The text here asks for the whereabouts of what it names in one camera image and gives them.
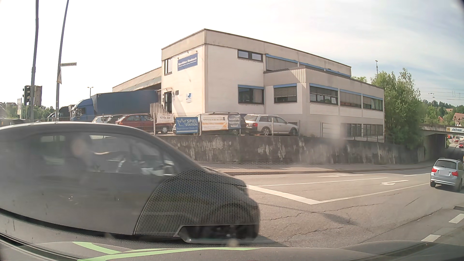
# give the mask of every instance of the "white office building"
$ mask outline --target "white office building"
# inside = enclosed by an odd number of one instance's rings
[[[161,59],[161,68],[113,91],[159,89],[176,116],[277,114],[306,136],[383,136],[384,90],[351,79],[348,65],[208,29],[162,48]]]

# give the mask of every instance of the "windshield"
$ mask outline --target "windshield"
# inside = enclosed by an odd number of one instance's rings
[[[0,245],[464,247],[463,1],[0,0]]]

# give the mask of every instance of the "blue sign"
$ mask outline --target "blue sign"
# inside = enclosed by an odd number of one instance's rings
[[[175,119],[176,133],[198,133],[199,124],[197,117],[177,117]]]
[[[238,115],[229,115],[227,118],[228,126],[227,128],[230,129],[240,129],[242,127],[240,120],[242,117]]]
[[[177,71],[198,65],[198,53],[177,60]]]

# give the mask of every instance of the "traffic light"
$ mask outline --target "traffic light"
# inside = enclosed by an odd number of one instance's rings
[[[27,105],[31,101],[31,87],[29,85],[24,86],[23,88],[24,94],[24,105]]]

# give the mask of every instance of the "sidewalk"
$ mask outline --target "sidewalk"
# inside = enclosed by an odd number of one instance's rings
[[[264,175],[264,174],[308,174],[334,172],[368,172],[387,170],[416,170],[432,167],[435,162],[418,164],[330,164],[330,165],[301,165],[301,164],[223,164],[201,163],[201,165],[227,173],[229,175]]]

